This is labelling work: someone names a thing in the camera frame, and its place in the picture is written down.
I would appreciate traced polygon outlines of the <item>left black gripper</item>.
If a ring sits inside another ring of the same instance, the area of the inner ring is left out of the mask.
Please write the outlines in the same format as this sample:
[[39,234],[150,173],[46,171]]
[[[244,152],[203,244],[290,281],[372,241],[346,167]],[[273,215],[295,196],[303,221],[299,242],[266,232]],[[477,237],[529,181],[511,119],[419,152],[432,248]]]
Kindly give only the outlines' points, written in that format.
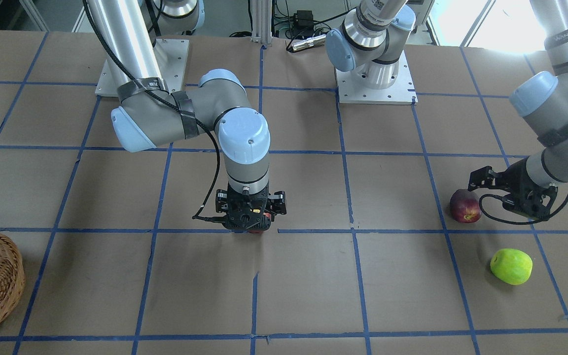
[[532,220],[549,220],[551,208],[555,203],[558,188],[548,186],[543,188],[536,184],[527,171],[527,159],[512,164],[506,171],[496,173],[491,166],[485,166],[471,172],[468,191],[478,188],[506,191],[505,196],[485,194],[480,196],[478,204],[482,214],[493,220],[499,220],[488,214],[482,205],[487,196],[502,202],[504,209]]

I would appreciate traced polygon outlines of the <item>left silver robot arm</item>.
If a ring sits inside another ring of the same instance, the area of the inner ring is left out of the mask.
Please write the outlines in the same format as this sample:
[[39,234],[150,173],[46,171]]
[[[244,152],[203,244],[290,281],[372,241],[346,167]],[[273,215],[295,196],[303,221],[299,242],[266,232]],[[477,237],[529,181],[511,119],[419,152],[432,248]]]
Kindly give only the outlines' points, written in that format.
[[467,190],[505,191],[494,196],[503,208],[536,224],[554,215],[558,188],[568,184],[568,0],[532,0],[531,6],[545,30],[544,47],[553,70],[535,74],[509,100],[544,149],[503,172],[491,166],[473,171]]

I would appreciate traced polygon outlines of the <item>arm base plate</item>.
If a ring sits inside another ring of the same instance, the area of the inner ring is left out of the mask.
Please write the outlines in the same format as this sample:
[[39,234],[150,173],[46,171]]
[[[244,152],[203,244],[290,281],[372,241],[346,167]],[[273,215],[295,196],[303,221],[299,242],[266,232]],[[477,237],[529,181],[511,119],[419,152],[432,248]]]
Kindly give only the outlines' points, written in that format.
[[[185,70],[189,54],[187,39],[156,40],[144,54],[135,54],[135,50],[122,61],[135,78],[161,78],[169,92],[183,89]],[[128,81],[128,77],[120,70],[111,58],[107,58],[99,77],[95,94],[101,97],[117,98],[117,88]]]
[[417,104],[419,99],[404,51],[390,65],[370,62],[353,71],[334,70],[343,104]]

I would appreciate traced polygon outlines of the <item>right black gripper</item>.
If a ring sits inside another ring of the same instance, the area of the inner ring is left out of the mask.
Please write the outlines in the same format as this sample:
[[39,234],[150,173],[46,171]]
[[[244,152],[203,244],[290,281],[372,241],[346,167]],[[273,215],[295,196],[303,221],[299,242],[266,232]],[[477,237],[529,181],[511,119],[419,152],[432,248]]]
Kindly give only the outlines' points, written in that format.
[[244,195],[233,189],[216,191],[215,209],[223,216],[216,216],[215,222],[232,231],[247,231],[256,225],[264,212],[272,215],[286,214],[286,195],[284,191],[270,194],[267,188],[253,195]]

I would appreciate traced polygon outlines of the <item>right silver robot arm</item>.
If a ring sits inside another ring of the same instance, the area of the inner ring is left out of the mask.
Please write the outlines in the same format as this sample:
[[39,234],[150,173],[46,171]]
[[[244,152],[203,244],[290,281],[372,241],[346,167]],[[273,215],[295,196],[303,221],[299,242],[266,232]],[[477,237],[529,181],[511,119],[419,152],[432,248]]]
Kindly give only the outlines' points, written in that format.
[[173,91],[159,66],[137,0],[84,0],[86,18],[113,69],[120,106],[111,119],[122,147],[156,148],[206,134],[216,151],[215,175],[227,172],[226,189],[214,190],[215,216],[193,218],[231,231],[262,232],[286,214],[284,191],[270,194],[271,135],[266,117],[251,107],[245,88],[229,70],[204,74],[198,88]]

